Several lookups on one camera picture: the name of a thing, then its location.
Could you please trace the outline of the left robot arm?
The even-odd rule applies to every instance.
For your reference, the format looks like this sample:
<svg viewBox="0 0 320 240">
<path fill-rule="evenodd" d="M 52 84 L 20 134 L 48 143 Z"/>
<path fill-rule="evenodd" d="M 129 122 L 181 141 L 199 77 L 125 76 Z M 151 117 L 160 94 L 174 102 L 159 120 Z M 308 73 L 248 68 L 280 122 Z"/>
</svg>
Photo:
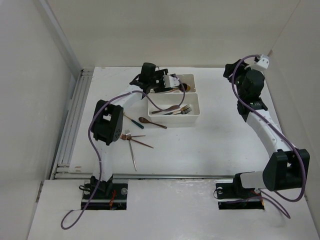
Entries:
<svg viewBox="0 0 320 240">
<path fill-rule="evenodd" d="M 97 155 L 97 171 L 92 173 L 90 184 L 100 198 L 111 195 L 112 186 L 108 181 L 113 176 L 112 163 L 103 157 L 99 144 L 109 146 L 116 142 L 123 130 L 123 113 L 136 102 L 145 98 L 152 89 L 164 86 L 164 76 L 168 69 L 159 69 L 150 62 L 145 62 L 138 74 L 119 95 L 110 100 L 99 100 L 96 103 L 93 118 L 87 135 Z"/>
</svg>

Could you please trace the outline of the brown fork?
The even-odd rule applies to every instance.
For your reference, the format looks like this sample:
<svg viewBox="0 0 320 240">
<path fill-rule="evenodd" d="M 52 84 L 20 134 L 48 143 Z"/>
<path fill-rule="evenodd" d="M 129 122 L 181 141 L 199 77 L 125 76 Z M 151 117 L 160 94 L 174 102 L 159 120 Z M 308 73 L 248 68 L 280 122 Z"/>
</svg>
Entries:
<svg viewBox="0 0 320 240">
<path fill-rule="evenodd" d="M 179 106 L 178 105 L 172 105 L 166 109 L 163 109 L 163 110 L 155 110 L 155 111 L 152 111 L 151 114 L 157 114 L 157 113 L 161 113 L 161 112 L 169 112 L 169 111 L 173 111 L 173 110 L 176 110 L 178 109 Z"/>
</svg>

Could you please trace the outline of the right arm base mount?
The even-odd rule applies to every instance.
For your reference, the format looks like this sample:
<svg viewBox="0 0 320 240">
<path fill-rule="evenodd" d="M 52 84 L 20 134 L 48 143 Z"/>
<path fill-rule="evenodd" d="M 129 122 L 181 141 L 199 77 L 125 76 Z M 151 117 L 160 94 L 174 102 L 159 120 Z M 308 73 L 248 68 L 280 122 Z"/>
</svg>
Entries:
<svg viewBox="0 0 320 240">
<path fill-rule="evenodd" d="M 218 179 L 215 181 L 215 198 L 219 210 L 264 210 L 265 206 L 260 193 L 253 188 L 242 186 L 240 174 L 232 179 Z"/>
</svg>

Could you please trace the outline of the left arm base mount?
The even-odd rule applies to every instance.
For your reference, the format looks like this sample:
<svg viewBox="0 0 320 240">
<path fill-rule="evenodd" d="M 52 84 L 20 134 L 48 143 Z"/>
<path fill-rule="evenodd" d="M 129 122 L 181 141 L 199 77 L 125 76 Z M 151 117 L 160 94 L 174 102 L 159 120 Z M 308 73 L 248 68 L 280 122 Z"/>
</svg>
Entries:
<svg viewBox="0 0 320 240">
<path fill-rule="evenodd" d="M 92 176 L 78 188 L 82 191 L 81 209 L 122 211 L 127 209 L 129 184 L 127 180 L 113 179 L 101 181 L 93 194 L 98 180 Z"/>
</svg>

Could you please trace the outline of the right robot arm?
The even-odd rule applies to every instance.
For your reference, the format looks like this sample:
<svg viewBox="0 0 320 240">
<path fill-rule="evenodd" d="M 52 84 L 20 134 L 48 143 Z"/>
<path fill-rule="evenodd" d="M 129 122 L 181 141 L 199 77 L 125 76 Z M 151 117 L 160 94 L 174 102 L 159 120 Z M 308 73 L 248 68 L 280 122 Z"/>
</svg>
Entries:
<svg viewBox="0 0 320 240">
<path fill-rule="evenodd" d="M 272 120 L 261 98 L 265 85 L 263 73 L 238 60 L 225 65 L 223 77 L 236 88 L 238 113 L 255 131 L 269 156 L 263 170 L 236 174 L 232 193 L 243 197 L 250 189 L 271 192 L 304 189 L 310 154 L 290 143 Z"/>
</svg>

